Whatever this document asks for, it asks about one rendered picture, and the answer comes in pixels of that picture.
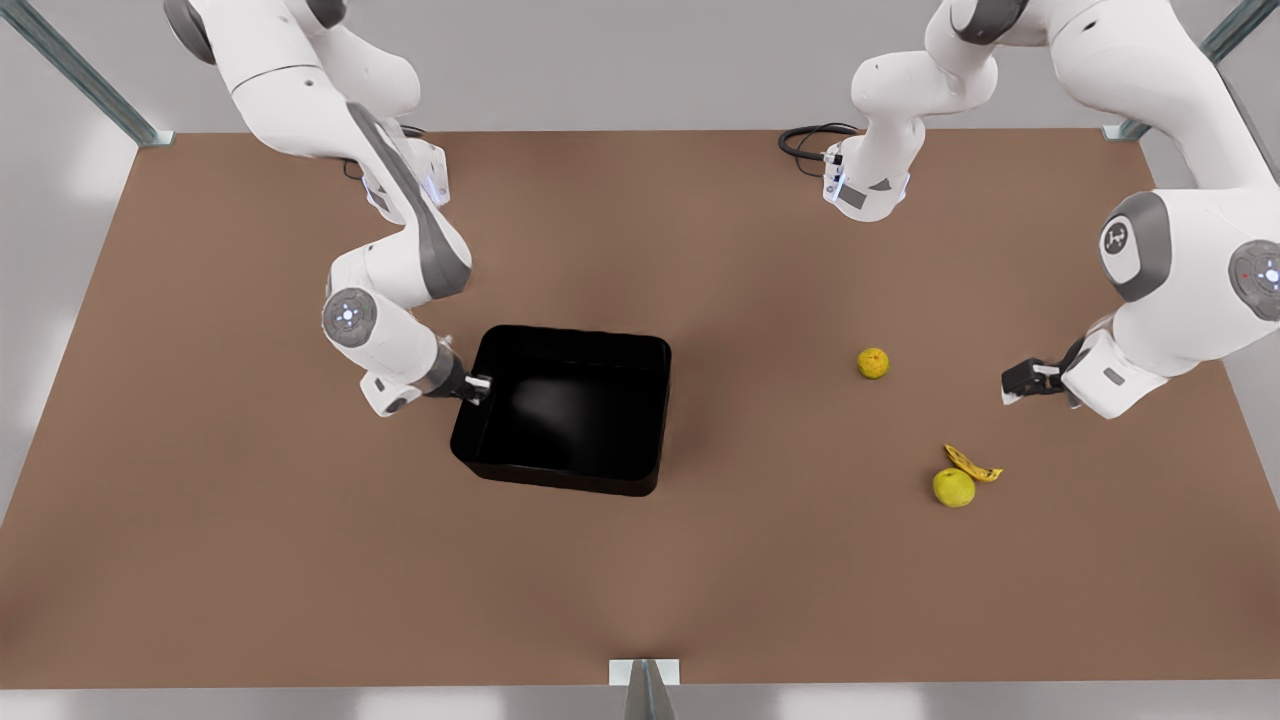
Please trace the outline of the black rectangular tray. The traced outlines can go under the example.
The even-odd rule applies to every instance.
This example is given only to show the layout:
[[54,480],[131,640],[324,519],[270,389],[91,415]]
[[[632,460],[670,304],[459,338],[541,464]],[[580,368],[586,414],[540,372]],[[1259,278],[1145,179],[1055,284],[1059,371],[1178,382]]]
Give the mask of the black rectangular tray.
[[451,451],[488,480],[649,496],[671,370],[671,346],[655,336],[495,325],[474,363],[490,392],[460,407]]

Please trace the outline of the yellow banana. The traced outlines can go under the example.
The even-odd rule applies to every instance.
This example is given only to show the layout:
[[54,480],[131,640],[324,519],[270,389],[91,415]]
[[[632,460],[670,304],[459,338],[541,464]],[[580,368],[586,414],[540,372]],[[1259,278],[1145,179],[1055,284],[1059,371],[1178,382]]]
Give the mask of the yellow banana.
[[951,445],[946,445],[943,451],[956,469],[966,473],[977,483],[995,482],[1004,473],[1002,468],[983,468],[973,462],[964,452]]

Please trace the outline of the yellow-green apple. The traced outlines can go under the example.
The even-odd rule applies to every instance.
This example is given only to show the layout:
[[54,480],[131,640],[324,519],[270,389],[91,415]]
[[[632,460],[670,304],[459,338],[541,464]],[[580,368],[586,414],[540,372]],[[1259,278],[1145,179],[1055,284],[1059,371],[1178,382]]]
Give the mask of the yellow-green apple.
[[934,498],[948,509],[968,506],[977,496],[977,482],[965,471],[948,468],[932,479]]

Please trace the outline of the silver frame post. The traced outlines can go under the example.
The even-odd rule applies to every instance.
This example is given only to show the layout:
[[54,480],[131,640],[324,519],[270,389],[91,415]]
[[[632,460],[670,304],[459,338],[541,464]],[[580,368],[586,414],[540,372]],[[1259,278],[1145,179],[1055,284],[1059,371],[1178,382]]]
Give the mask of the silver frame post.
[[677,720],[669,685],[680,684],[677,659],[612,659],[609,685],[626,687],[623,720]]
[[0,0],[0,18],[138,147],[165,147],[173,143],[175,133],[155,128],[29,4],[29,0]]
[[[1235,6],[1199,41],[1199,50],[1217,67],[1279,8],[1280,0],[1235,0]],[[1102,127],[1108,142],[1135,142],[1149,129],[1132,118]]]

